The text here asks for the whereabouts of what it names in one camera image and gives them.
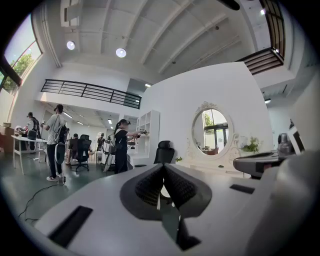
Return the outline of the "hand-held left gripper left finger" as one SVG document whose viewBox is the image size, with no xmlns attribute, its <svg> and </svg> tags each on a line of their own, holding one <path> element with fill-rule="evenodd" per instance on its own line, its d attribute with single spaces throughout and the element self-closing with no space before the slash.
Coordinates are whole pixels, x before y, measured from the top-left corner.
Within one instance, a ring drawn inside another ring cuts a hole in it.
<svg viewBox="0 0 320 256">
<path fill-rule="evenodd" d="M 123 206 L 123 184 L 153 165 L 94 180 L 50 208 L 35 224 L 45 236 L 78 206 L 92 209 L 68 249 L 82 256 L 177 256 L 179 247 L 161 221 L 142 220 Z"/>
</svg>

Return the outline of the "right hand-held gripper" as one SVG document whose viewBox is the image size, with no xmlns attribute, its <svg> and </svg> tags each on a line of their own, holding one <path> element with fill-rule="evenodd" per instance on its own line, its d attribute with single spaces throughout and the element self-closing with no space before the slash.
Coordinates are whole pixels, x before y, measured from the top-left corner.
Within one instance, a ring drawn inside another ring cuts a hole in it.
<svg viewBox="0 0 320 256">
<path fill-rule="evenodd" d="M 261 179 L 265 170 L 279 166 L 286 158 L 301 155 L 305 151 L 300 134 L 295 126 L 288 132 L 278 136 L 277 150 L 237 157 L 233 160 L 233 167 L 252 179 Z"/>
</svg>

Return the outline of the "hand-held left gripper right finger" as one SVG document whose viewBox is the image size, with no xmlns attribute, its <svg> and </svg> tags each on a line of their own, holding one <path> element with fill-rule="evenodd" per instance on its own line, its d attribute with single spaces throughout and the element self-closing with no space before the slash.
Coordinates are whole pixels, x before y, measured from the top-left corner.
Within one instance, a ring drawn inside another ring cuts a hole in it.
<svg viewBox="0 0 320 256">
<path fill-rule="evenodd" d="M 261 180 L 209 174 L 175 164 L 167 173 L 194 185 L 194 195 L 179 207 L 187 241 L 197 245 L 182 250 L 170 238 L 165 256 L 270 256 L 275 253 L 271 207 L 275 169 Z"/>
</svg>

